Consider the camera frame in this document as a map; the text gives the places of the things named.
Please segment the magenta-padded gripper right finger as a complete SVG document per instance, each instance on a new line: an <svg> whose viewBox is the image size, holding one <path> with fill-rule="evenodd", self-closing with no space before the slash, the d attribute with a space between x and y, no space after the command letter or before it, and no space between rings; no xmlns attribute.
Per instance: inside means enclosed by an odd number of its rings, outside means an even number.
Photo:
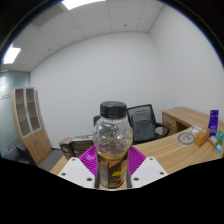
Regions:
<svg viewBox="0 0 224 224"><path fill-rule="evenodd" d="M146 157L133 146L129 148L126 171L128 188L140 188L167 175L155 157Z"/></svg>

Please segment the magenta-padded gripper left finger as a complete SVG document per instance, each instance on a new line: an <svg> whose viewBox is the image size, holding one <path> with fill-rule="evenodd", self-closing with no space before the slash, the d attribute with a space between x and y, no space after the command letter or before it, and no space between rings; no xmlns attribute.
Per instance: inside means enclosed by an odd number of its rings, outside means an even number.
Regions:
<svg viewBox="0 0 224 224"><path fill-rule="evenodd" d="M59 172L59 177L84 188L98 188L98 157L94 146L80 157L72 157Z"/></svg>

